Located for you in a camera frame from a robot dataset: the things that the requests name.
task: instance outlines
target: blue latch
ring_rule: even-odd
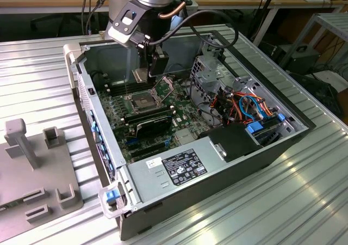
[[[118,199],[121,195],[118,189],[113,189],[112,191],[108,191],[107,195],[107,203],[112,203],[116,199]]]
[[[285,116],[282,113],[278,113],[278,118],[279,118],[280,121],[285,120]]]
[[[249,123],[247,126],[247,129],[250,133],[254,133],[263,129],[263,126],[258,121],[255,121],[255,122]]]

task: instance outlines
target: blue connector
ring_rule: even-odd
[[[250,133],[254,133],[263,129],[263,126],[258,121],[255,121],[255,122],[249,123],[247,126],[247,129]]]
[[[97,124],[96,122],[92,122],[92,126],[91,126],[91,131],[94,132],[95,131],[95,128],[96,128]]]
[[[121,195],[118,189],[113,189],[112,191],[108,191],[106,193],[107,195],[107,203],[113,203],[115,200],[117,200]]]
[[[109,156],[108,154],[105,154],[105,158],[106,158],[109,162],[111,162],[110,156]]]
[[[282,113],[279,113],[279,114],[278,114],[278,118],[279,118],[280,121],[285,120],[285,116],[284,116],[284,114],[282,114]]]

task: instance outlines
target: metal shelf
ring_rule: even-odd
[[[280,67],[285,67],[286,63],[289,61],[295,50],[298,48],[302,40],[308,34],[308,32],[312,29],[315,23],[321,25],[320,30],[316,33],[314,38],[311,40],[309,45],[315,46],[315,44],[319,41],[325,30],[328,30],[334,33],[336,36],[340,37],[344,41],[348,41],[348,14],[345,13],[329,13],[329,14],[314,14],[301,31],[300,35],[297,37],[296,41],[293,43],[287,54],[284,56],[282,61],[280,62]],[[339,64],[343,59],[345,59],[348,55],[348,51],[344,53],[343,57],[341,57],[337,64]]]

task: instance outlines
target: electronic device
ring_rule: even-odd
[[[228,44],[217,31],[201,35]],[[267,167],[315,127],[233,46],[213,48],[189,32],[162,49],[168,65],[150,83],[134,71],[134,46],[64,46],[109,183],[99,192],[102,209],[121,240]],[[248,75],[239,77],[225,53]]]
[[[271,59],[279,64],[291,45],[278,45],[271,54]],[[306,75],[310,73],[311,68],[317,62],[320,53],[307,44],[301,44],[293,53],[284,69],[290,72]]]

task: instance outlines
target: aluminum table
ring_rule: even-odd
[[[198,31],[212,27],[200,27]],[[233,32],[214,26],[226,39]],[[121,242],[103,216],[100,180],[69,86],[62,46],[100,36],[0,44],[0,140],[17,117],[28,134],[62,128],[84,206],[3,244],[348,244],[348,128],[266,55],[240,36],[235,47],[316,124],[304,140],[269,167]],[[226,62],[245,70],[229,54]]]

